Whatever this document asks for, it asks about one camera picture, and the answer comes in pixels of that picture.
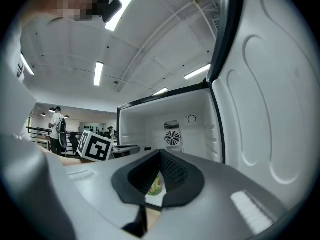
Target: ceiling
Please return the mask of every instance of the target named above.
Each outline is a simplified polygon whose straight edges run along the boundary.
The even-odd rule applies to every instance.
[[[31,92],[60,96],[83,89],[97,102],[121,105],[200,83],[206,72],[184,76],[211,62],[217,36],[212,18],[219,17],[220,0],[198,6],[191,0],[133,0],[114,32],[101,18],[48,25],[51,18],[39,17],[22,32],[22,52],[35,73],[26,73],[25,84]],[[94,86],[96,62],[104,63],[100,86]]]

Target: refrigerator door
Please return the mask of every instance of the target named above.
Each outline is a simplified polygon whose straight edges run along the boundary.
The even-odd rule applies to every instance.
[[[222,1],[207,81],[225,163],[291,209],[318,174],[319,48],[291,0]]]

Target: ceiling light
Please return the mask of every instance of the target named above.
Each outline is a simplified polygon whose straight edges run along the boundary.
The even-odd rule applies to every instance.
[[[152,95],[152,96],[159,95],[159,94],[163,94],[163,93],[165,93],[166,91],[168,91],[168,89],[167,89],[167,88],[163,88],[162,90],[156,92],[156,93],[155,93],[154,95]]]
[[[29,66],[28,62],[26,61],[25,57],[23,56],[23,54],[20,54],[20,58],[22,60],[22,63],[24,64],[25,68],[29,71],[29,73],[31,75],[35,75],[35,73],[33,72],[33,70],[31,69],[31,67]]]
[[[99,86],[100,85],[100,79],[102,74],[102,69],[104,68],[104,64],[101,62],[97,62],[95,65],[95,71],[94,71],[94,85]]]
[[[122,15],[124,14],[125,10],[129,6],[132,0],[120,0],[122,3],[122,8],[113,16],[113,18],[105,25],[105,28],[110,31],[115,31]]]
[[[200,68],[200,69],[198,69],[198,70],[196,70],[196,71],[194,71],[194,72],[192,72],[190,74],[187,74],[184,78],[186,80],[188,80],[188,79],[190,79],[190,78],[192,78],[192,77],[194,77],[194,76],[196,76],[196,75],[198,75],[198,74],[200,74],[200,73],[202,73],[204,71],[209,70],[210,66],[211,66],[211,64],[208,64],[208,65],[206,65],[206,66],[204,66],[204,67],[202,67],[202,68]]]

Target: white box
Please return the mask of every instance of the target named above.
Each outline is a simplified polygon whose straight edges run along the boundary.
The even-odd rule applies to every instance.
[[[77,151],[82,158],[94,162],[102,162],[109,160],[112,147],[113,141],[111,139],[85,130]]]

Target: black pants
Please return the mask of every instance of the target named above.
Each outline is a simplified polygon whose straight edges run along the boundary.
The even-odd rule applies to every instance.
[[[51,151],[52,153],[63,157],[62,155],[62,146],[60,145],[59,139],[58,138],[50,138],[51,142]]]

